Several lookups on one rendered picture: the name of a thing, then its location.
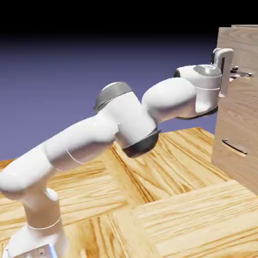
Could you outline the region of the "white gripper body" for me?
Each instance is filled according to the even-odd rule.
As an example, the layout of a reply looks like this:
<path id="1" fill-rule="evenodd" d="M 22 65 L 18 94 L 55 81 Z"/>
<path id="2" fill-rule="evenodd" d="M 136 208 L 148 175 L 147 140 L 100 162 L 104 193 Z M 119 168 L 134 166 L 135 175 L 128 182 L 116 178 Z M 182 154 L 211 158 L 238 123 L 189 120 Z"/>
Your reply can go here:
<path id="1" fill-rule="evenodd" d="M 228 92 L 233 55 L 234 51 L 231 48 L 221 48 L 218 51 L 218 66 L 222 73 L 221 89 L 219 93 L 220 98 L 225 98 Z"/>

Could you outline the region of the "curved silver drawer handle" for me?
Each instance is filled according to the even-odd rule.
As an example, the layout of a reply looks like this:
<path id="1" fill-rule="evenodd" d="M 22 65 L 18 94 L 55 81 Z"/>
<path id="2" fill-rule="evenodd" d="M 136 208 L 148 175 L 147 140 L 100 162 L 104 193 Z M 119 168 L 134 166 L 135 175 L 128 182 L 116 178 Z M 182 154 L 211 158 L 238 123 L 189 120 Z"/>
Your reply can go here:
<path id="1" fill-rule="evenodd" d="M 238 78 L 250 78 L 253 76 L 253 73 L 242 72 L 239 70 L 237 73 L 231 73 L 231 76 L 233 75 L 236 75 Z"/>

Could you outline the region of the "light wood drawer front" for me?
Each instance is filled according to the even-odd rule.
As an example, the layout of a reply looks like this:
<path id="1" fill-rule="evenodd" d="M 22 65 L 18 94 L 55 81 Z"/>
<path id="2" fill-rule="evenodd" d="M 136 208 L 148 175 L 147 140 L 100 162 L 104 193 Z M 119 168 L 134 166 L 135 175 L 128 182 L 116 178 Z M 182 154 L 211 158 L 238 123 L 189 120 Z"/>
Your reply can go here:
<path id="1" fill-rule="evenodd" d="M 222 99 L 219 99 L 212 163 L 258 195 L 258 118 L 254 113 L 222 107 Z M 246 151 L 247 156 L 226 148 L 223 139 Z"/>
<path id="2" fill-rule="evenodd" d="M 239 72 L 251 74 L 237 77 L 229 84 L 227 96 L 221 100 L 222 107 L 258 113 L 258 26 L 220 28 L 217 46 L 233 49 L 231 64 Z"/>

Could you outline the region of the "light wood cabinet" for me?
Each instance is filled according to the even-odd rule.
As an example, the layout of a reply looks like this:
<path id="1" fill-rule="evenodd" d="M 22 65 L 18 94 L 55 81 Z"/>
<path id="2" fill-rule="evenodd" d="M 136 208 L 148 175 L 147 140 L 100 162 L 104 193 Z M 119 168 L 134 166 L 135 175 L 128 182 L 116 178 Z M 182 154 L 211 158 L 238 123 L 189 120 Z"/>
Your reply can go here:
<path id="1" fill-rule="evenodd" d="M 220 28 L 217 46 L 233 49 L 236 78 L 219 100 L 212 163 L 258 195 L 258 25 Z"/>

